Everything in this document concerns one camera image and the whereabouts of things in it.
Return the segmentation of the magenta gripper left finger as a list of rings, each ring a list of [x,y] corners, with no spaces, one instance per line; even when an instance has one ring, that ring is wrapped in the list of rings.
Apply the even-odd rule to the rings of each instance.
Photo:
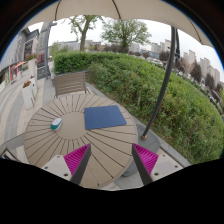
[[[79,185],[91,156],[91,145],[84,145],[69,154],[56,155],[42,169]]]

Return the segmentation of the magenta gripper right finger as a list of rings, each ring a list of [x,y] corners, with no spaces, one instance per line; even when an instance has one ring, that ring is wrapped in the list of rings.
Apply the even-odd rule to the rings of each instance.
[[[137,144],[132,144],[132,155],[143,185],[150,184],[182,169],[168,154],[158,154]]]

